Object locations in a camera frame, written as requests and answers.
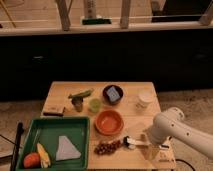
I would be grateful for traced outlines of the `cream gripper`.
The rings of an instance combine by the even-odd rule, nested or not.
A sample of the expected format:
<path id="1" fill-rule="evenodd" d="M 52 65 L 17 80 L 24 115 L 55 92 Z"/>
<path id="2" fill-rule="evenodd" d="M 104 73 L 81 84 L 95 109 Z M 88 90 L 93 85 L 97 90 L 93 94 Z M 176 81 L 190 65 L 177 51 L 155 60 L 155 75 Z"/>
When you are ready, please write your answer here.
<path id="1" fill-rule="evenodd" d="M 141 134 L 141 140 L 142 140 L 141 148 L 142 148 L 142 152 L 143 152 L 145 159 L 153 160 L 159 153 L 160 147 L 157 145 L 153 145 L 149 141 L 149 139 L 145 133 Z"/>

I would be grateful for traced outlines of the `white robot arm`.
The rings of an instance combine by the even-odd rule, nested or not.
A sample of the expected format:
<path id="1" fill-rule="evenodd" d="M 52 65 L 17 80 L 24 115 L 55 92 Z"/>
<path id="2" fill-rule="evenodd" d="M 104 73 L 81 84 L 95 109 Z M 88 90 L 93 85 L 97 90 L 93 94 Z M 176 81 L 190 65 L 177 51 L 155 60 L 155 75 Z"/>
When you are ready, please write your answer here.
<path id="1" fill-rule="evenodd" d="M 183 122 L 185 115 L 177 107 L 156 114 L 150 125 L 141 126 L 149 144 L 161 145 L 168 137 L 175 138 L 213 160 L 213 135 L 199 131 Z"/>

